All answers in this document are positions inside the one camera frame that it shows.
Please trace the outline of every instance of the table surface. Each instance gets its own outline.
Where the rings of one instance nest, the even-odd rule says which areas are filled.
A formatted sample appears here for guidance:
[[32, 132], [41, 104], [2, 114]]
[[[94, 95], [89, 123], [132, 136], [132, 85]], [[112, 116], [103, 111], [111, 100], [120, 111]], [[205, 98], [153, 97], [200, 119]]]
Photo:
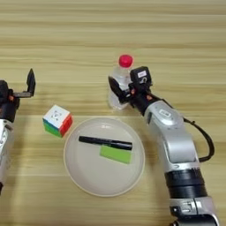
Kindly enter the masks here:
[[[226, 224], [226, 2], [224, 0], [0, 0], [0, 72], [15, 90], [34, 68], [33, 99], [21, 101], [0, 225], [168, 225], [169, 195], [142, 116], [107, 103], [107, 76], [122, 53], [152, 72], [153, 92], [207, 130], [213, 160], [201, 165], [208, 193]], [[77, 124], [111, 117], [129, 124], [146, 149], [137, 186], [116, 198], [82, 192], [64, 168], [64, 143], [43, 129], [53, 104]], [[188, 127], [199, 155], [201, 135]]]

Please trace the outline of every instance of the water bottle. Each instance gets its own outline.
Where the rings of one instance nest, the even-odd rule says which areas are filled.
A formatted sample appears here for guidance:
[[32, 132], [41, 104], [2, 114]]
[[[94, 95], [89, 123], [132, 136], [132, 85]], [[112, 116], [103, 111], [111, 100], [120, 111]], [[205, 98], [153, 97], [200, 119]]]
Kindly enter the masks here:
[[[115, 67], [110, 74], [119, 84], [122, 90], [128, 88], [131, 83], [130, 70], [132, 66], [132, 57], [130, 55], [122, 55], [119, 57], [118, 66]], [[117, 96], [109, 88], [109, 105], [113, 109], [124, 109], [128, 103], [121, 104]]]

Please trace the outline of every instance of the white plate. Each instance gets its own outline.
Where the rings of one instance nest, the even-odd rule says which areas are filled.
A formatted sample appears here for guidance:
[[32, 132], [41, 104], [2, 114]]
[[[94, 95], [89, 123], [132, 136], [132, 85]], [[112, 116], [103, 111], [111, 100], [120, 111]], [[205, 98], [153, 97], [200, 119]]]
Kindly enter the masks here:
[[[132, 142], [130, 164], [100, 156], [101, 146], [79, 142], [79, 136]], [[64, 147], [64, 164], [73, 182], [93, 195], [112, 197], [135, 186], [145, 165], [144, 147], [127, 124], [109, 118], [94, 118], [80, 124]]]

